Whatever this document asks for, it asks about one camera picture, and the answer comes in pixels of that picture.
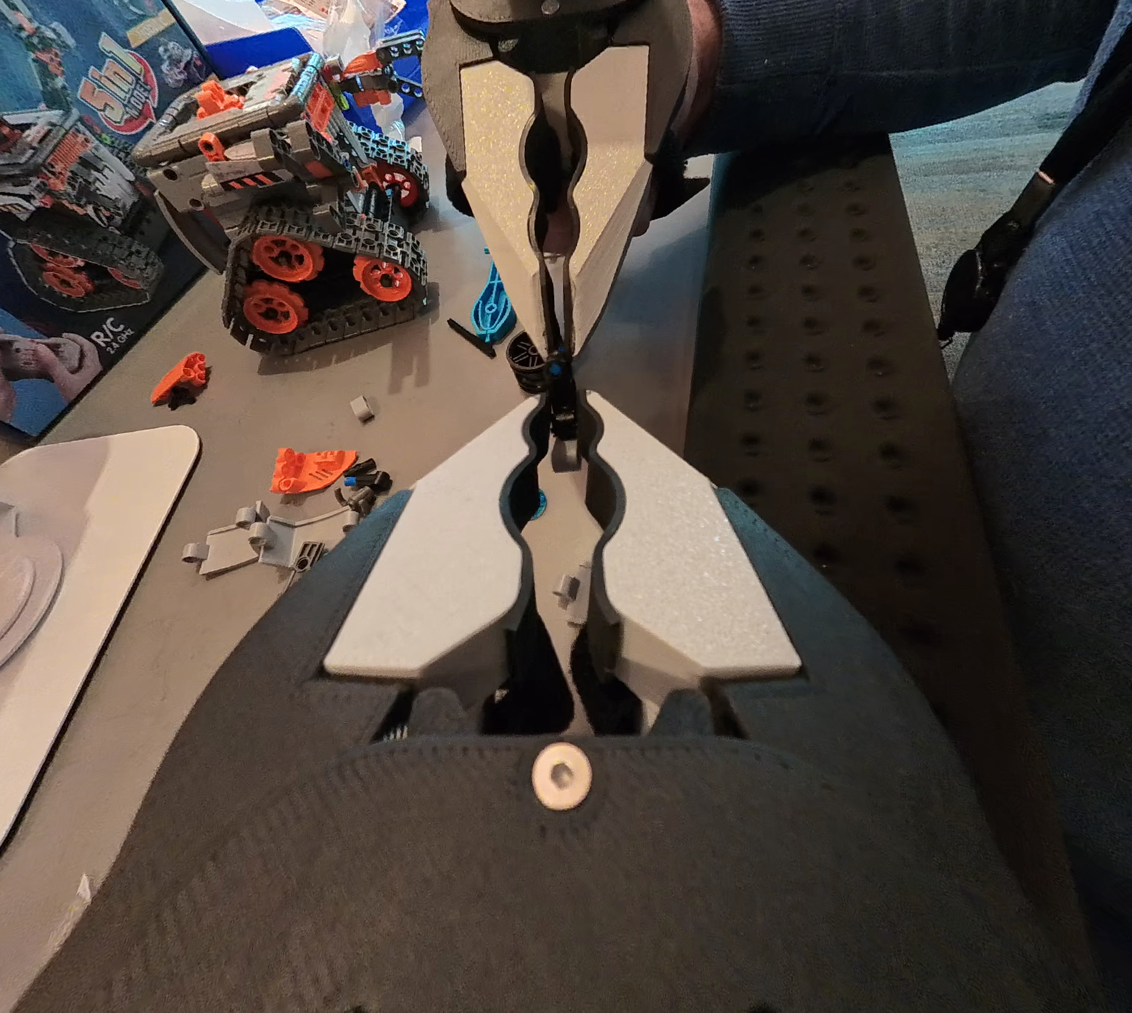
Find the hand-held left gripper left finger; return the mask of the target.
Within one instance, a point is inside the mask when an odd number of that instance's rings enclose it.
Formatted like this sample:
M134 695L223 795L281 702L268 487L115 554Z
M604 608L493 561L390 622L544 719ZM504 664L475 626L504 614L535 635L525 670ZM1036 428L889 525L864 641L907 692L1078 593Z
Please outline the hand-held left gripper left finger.
M486 730L539 735L541 641L518 516L537 500L542 400L529 397L417 480L344 615L331 681L452 692Z

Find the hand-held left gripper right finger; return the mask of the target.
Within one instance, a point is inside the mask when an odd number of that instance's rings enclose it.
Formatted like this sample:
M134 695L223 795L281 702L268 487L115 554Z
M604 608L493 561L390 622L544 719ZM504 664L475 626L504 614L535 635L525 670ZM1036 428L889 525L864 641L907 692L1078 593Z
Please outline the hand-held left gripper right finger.
M662 728L743 735L727 688L794 680L801 660L717 486L599 393L578 400L578 435L599 527L576 639L588 726L646 733L646 709L689 693Z

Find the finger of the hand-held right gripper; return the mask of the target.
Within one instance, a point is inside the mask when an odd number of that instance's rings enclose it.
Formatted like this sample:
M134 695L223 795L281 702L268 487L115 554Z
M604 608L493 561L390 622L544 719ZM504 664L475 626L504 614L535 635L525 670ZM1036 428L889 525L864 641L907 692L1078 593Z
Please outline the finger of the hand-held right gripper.
M463 192L535 345L564 345L567 251L566 72L489 61L460 72Z
M577 224L564 286L572 354L582 352L603 314L651 180L648 71L648 46L610 46L571 81L571 109L584 149L568 190Z

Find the blue plastic separator tool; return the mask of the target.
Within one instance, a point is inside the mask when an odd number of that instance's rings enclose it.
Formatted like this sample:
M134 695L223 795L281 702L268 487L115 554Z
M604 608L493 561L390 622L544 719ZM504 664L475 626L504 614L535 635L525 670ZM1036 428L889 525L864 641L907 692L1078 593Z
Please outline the blue plastic separator tool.
M516 314L494 261L471 309L471 321L475 336L490 346L505 340L516 325Z

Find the person's right forearm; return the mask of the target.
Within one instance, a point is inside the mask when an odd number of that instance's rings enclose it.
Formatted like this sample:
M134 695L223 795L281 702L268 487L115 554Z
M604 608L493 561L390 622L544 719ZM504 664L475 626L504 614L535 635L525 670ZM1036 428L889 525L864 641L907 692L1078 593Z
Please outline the person's right forearm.
M694 154L900 132L1083 79L1126 0L715 0Z

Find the person's right hand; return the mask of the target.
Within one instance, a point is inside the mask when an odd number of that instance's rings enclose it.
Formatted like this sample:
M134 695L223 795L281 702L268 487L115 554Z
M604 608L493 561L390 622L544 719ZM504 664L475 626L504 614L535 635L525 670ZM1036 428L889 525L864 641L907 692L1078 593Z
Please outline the person's right hand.
M691 18L692 55L684 100L672 125L672 131L683 146L695 138L698 125L707 115L723 45L723 27L715 0L685 1Z

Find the orange sloped panel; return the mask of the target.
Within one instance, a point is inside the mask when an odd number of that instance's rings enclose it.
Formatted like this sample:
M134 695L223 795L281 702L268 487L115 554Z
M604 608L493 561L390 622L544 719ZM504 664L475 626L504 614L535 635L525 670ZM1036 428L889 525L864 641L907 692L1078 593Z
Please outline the orange sloped panel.
M271 492L284 496L324 490L340 480L357 463L355 450L276 452Z

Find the grey orange toy tracked robot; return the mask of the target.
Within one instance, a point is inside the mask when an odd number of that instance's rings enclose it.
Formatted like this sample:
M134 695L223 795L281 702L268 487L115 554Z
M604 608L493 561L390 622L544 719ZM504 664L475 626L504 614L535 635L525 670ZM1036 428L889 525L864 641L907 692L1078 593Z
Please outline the grey orange toy tracked robot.
M305 53L209 79L137 144L165 218L224 276L223 324L242 345L292 355L424 312L427 258L411 231L429 203L422 153L345 110L421 100L394 65L424 42L406 31L348 63Z

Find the black spoked wheel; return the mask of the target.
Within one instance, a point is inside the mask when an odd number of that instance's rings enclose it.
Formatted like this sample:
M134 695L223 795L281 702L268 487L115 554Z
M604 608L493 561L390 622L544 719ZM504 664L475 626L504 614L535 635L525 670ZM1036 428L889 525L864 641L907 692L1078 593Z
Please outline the black spoked wheel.
M525 330L518 330L511 337L506 345L505 357L518 389L525 395L541 395L549 389L549 374L544 357L539 353Z

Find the black dimpled pad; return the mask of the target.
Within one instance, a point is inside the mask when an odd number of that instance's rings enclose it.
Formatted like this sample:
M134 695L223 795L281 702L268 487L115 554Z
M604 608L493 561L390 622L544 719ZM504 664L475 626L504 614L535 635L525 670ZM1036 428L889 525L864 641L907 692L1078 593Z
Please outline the black dimpled pad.
M715 158L685 456L887 639L1034 905L1075 909L889 137Z

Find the orange curved piece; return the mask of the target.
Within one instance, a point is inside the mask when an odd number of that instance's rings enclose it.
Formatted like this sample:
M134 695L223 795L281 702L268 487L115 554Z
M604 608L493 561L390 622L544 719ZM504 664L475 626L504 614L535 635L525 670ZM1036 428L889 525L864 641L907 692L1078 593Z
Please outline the orange curved piece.
M209 368L204 353L182 357L151 393L151 404L171 411L192 404L207 386Z

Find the white book stand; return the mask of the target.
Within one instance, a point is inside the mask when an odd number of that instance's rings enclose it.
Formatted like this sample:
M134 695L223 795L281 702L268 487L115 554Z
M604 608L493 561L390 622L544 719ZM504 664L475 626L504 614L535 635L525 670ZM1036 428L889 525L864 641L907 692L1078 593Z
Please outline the white book stand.
M191 427L162 426L2 464L5 847L199 454Z

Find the blue kit box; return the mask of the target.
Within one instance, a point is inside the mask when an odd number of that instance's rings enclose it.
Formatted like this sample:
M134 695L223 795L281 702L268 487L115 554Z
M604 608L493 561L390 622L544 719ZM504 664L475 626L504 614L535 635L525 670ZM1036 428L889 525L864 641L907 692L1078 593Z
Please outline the blue kit box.
M41 436L201 275L132 160L200 53L164 0L1 0L5 429Z

